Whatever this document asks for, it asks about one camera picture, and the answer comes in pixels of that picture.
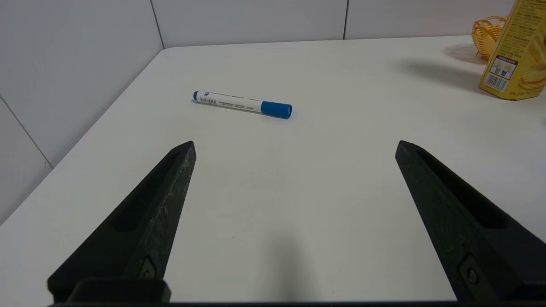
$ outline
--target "blue marker cap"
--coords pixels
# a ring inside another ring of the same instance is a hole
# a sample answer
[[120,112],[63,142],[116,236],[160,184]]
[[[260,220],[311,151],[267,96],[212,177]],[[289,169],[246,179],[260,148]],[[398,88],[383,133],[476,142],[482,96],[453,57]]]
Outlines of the blue marker cap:
[[285,103],[263,101],[262,113],[271,115],[271,116],[281,117],[283,119],[287,119],[292,114],[292,105],[285,104]]

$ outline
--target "woven basket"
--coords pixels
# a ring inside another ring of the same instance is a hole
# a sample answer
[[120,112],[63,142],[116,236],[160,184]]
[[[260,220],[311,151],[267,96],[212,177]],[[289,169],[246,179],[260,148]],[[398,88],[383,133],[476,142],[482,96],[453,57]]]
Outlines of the woven basket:
[[505,23],[506,18],[500,16],[491,16],[474,22],[472,40],[482,59],[489,60],[495,51],[495,45]]

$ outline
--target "white tile wall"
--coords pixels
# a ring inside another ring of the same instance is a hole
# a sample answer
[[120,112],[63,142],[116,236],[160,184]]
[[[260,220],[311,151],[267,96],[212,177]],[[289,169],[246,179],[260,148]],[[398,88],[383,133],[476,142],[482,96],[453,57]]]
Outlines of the white tile wall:
[[514,0],[349,0],[345,38],[468,35],[474,21],[506,16]]
[[1,0],[0,42],[0,92],[53,166],[162,49],[149,0]]
[[153,0],[165,48],[342,39],[346,0]]
[[51,171],[0,99],[0,225]]

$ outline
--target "white table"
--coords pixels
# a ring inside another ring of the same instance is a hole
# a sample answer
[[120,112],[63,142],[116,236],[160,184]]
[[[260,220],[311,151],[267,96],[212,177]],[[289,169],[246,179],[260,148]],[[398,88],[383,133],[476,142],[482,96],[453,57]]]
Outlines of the white table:
[[[197,163],[172,300],[455,299],[394,159],[416,143],[546,239],[546,104],[478,89],[469,37],[162,51],[0,227],[3,306],[46,279],[174,146]],[[191,102],[286,102],[289,120]]]

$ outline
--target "yellow box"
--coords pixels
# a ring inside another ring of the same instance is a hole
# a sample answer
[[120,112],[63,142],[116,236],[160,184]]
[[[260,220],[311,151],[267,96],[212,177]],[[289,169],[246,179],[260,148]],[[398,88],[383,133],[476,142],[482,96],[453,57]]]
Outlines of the yellow box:
[[516,0],[479,87],[504,99],[540,95],[546,85],[546,0]]

